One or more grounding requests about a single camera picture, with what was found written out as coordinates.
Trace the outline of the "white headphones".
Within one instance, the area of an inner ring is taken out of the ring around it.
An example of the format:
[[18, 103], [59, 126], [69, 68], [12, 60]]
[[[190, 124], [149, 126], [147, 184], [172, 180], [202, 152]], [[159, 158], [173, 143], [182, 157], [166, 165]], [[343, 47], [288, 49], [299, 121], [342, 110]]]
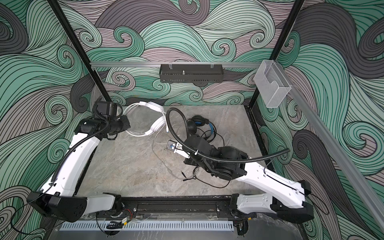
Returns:
[[125, 130], [132, 137], [147, 137], [163, 128], [169, 131], [164, 107], [154, 102], [130, 104], [123, 108], [122, 114], [125, 117], [133, 117], [133, 123], [138, 124], [138, 127]]

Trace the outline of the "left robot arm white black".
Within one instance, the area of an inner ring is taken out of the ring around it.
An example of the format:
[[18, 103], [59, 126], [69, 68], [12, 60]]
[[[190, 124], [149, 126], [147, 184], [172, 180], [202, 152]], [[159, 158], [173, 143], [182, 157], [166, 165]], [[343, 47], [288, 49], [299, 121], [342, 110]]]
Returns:
[[98, 212], [119, 217], [124, 208], [120, 195], [79, 197], [77, 193], [99, 143], [103, 139], [115, 140], [129, 128], [130, 122], [120, 104], [97, 101], [91, 117], [80, 120], [76, 126], [69, 149], [51, 179], [29, 194], [29, 205], [44, 217], [70, 223]]

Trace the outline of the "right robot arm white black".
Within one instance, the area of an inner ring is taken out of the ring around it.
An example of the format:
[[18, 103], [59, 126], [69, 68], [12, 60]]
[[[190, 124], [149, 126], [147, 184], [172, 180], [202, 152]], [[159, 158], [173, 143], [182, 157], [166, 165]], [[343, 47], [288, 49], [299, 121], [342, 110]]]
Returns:
[[196, 165], [213, 177], [237, 180], [262, 190], [258, 195], [233, 194], [230, 211], [234, 216], [272, 214], [295, 224], [314, 219], [314, 207], [306, 203], [306, 196], [311, 194], [309, 182], [288, 180], [251, 162], [246, 153], [234, 147], [216, 148], [197, 135], [188, 137], [182, 146], [188, 156], [185, 164]]

